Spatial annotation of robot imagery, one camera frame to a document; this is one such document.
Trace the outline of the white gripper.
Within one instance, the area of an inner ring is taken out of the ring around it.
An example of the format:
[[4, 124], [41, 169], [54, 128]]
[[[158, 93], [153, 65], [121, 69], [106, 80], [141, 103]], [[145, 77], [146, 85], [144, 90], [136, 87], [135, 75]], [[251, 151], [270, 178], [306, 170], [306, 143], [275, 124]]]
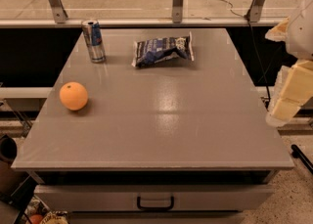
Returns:
[[282, 66], [278, 72], [266, 122], [273, 127], [289, 123], [313, 97], [313, 0], [303, 0], [265, 38], [286, 41], [287, 51], [298, 60], [291, 67]]

